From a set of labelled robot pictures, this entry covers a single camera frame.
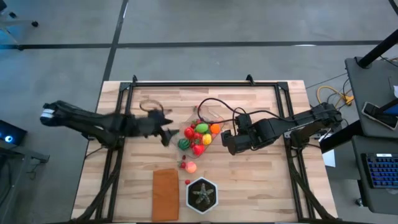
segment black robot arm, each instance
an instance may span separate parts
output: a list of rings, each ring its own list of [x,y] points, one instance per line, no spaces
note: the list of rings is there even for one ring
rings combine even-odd
[[[118,146],[119,138],[148,137],[160,135],[162,144],[168,146],[171,137],[178,130],[164,131],[161,126],[173,121],[165,118],[163,111],[149,110],[147,117],[135,117],[133,114],[97,114],[85,111],[64,101],[46,103],[40,117],[46,126],[65,126],[81,132],[86,138],[96,138],[107,148]]]
[[[336,128],[342,118],[333,105],[322,103],[288,118],[261,119],[252,123],[248,114],[241,114],[233,122],[238,126],[237,135],[233,136],[231,130],[227,130],[221,133],[221,139],[229,153],[235,155],[248,149],[266,147],[286,132],[290,132],[293,148],[303,148],[311,135],[323,128]]]

